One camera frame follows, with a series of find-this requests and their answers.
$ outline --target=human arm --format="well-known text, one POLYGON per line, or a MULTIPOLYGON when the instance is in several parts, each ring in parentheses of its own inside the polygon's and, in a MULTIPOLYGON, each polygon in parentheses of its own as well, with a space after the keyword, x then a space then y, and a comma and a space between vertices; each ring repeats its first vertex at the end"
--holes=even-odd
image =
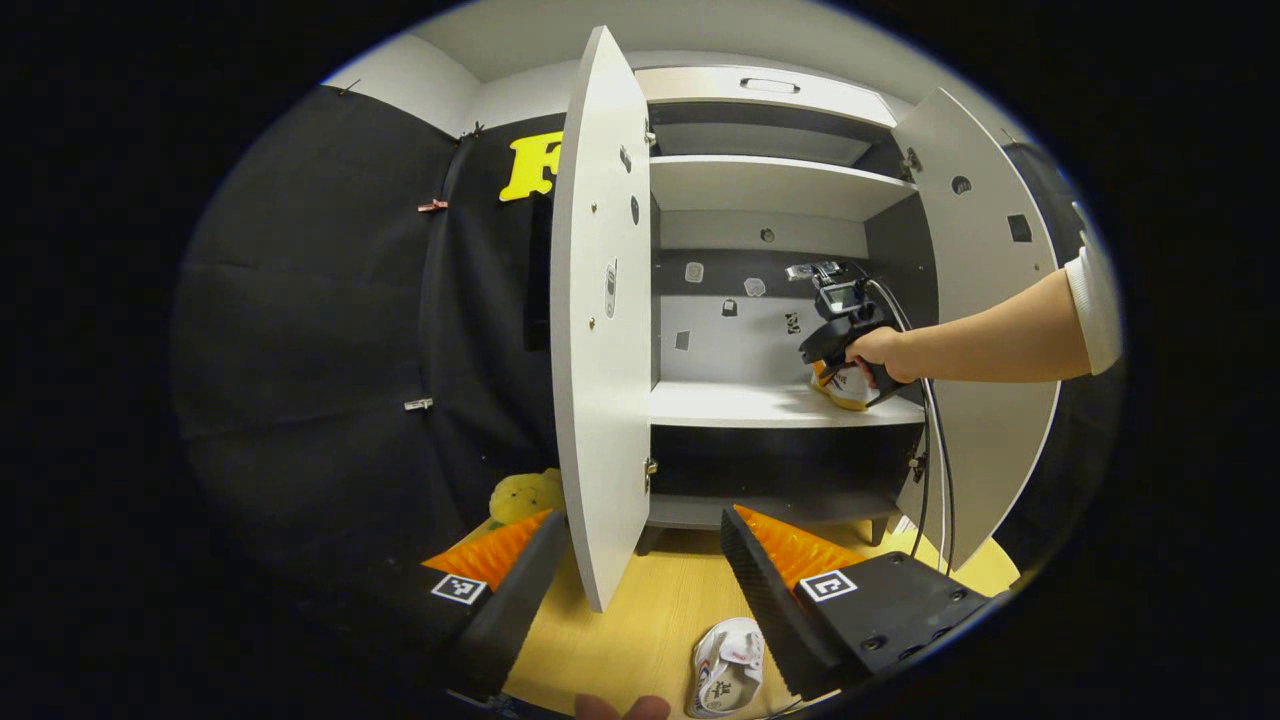
POLYGON ((845 355, 884 365, 899 382, 1047 382, 1091 372, 1065 268, 975 315, 906 332, 879 328, 845 355))

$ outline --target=door hinge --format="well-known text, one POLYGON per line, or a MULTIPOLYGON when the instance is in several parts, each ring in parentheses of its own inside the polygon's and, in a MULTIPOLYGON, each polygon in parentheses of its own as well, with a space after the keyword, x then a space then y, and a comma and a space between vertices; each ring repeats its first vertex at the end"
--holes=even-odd
POLYGON ((645 457, 644 460, 644 491, 649 492, 649 478, 658 473, 658 461, 653 457, 645 457))
POLYGON ((920 167, 920 158, 915 154, 914 147, 906 149, 906 158, 899 163, 899 168, 902 170, 899 179, 904 182, 915 182, 915 178, 911 176, 911 170, 920 172, 923 168, 920 167))

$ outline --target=yellow plush toy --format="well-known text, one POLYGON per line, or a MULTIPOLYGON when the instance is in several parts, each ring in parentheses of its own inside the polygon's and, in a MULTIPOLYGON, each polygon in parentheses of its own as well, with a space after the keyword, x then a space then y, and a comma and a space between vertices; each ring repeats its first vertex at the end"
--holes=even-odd
POLYGON ((509 525, 543 510, 564 509, 564 489, 559 470, 524 473, 503 478, 489 496, 489 516, 494 524, 509 525))

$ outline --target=yellow shoe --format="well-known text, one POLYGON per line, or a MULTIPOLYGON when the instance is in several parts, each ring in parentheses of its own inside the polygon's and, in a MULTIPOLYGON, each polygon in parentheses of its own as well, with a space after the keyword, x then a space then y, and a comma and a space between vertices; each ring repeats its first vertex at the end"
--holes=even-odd
POLYGON ((876 380, 872 379, 870 372, 861 363, 854 368, 841 368, 826 380, 819 380, 818 375, 826 368, 827 365, 822 360, 813 364, 813 377, 809 378, 809 386, 845 410, 867 410, 867 404, 879 397, 876 380))

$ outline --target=white sneaker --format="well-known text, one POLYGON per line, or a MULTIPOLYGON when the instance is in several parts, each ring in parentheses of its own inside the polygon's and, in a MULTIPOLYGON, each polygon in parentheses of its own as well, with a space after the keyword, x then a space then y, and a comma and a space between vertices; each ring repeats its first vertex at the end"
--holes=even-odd
POLYGON ((867 410, 867 404, 879 397, 879 388, 876 387, 870 370, 860 360, 858 365, 841 368, 826 382, 822 382, 818 379, 818 374, 824 366, 822 360, 813 364, 809 386, 826 393, 832 402, 845 410, 867 410))
POLYGON ((691 717, 724 717, 746 707, 764 684, 764 635, 750 618, 731 618, 694 647, 691 717))

